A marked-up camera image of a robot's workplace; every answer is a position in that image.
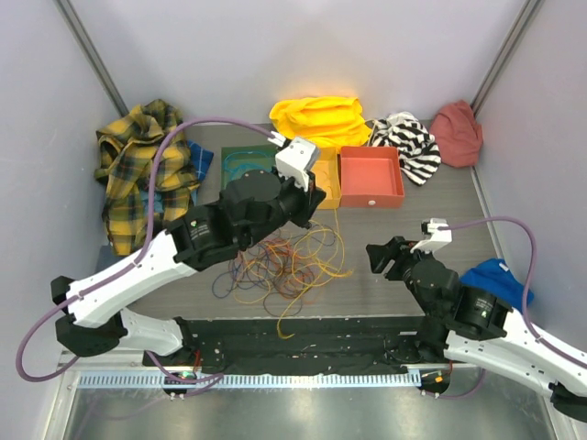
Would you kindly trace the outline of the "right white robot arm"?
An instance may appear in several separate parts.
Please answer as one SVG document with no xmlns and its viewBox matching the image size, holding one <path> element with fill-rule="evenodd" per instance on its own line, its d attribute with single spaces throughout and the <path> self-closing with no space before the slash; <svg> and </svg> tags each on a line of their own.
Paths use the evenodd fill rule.
<svg viewBox="0 0 587 440">
<path fill-rule="evenodd" d="M 586 420 L 586 369 L 539 343 L 522 314 L 493 294 L 460 281 L 434 256 L 448 231 L 420 241 L 393 237 L 366 247 L 371 271 L 402 282 L 425 314 L 414 340 L 426 362 L 440 357 L 474 364 L 547 397 L 560 413 Z"/>
</svg>

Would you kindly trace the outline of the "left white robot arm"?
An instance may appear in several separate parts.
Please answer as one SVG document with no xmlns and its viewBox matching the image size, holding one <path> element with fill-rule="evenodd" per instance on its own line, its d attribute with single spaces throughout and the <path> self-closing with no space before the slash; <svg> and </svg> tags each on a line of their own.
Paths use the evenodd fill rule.
<svg viewBox="0 0 587 440">
<path fill-rule="evenodd" d="M 59 277 L 55 299 L 66 299 L 55 323 L 57 340 L 88 358 L 116 347 L 149 351 L 183 366 L 197 343 L 185 320 L 155 319 L 129 305 L 160 287 L 236 258 L 291 222 L 308 227 L 326 194 L 311 180 L 306 189 L 275 170 L 249 171 L 231 181 L 217 201 L 197 205 L 168 224 L 150 243 L 84 280 Z"/>
</svg>

